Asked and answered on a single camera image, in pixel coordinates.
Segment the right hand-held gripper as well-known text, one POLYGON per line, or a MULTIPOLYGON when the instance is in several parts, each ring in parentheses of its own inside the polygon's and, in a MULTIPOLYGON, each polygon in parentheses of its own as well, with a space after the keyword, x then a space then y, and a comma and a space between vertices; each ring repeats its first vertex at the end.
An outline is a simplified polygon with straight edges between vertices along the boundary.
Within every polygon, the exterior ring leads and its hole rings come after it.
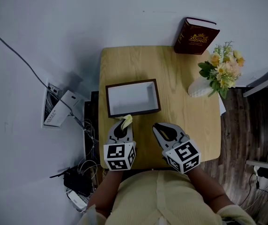
POLYGON ((152 126, 157 142, 163 150, 167 164, 185 174, 201 163, 201 152, 195 141, 175 124, 158 122, 152 126))

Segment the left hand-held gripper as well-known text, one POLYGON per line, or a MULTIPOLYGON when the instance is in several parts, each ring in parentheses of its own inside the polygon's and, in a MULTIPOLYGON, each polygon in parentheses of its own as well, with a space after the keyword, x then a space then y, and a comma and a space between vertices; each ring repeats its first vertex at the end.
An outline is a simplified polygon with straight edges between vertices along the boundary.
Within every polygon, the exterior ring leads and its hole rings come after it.
POLYGON ((104 145, 104 161, 110 171, 130 170, 136 157, 136 142, 133 141, 132 124, 121 129, 119 141, 114 135, 114 130, 121 123, 122 120, 119 120, 109 129, 107 144, 104 145))

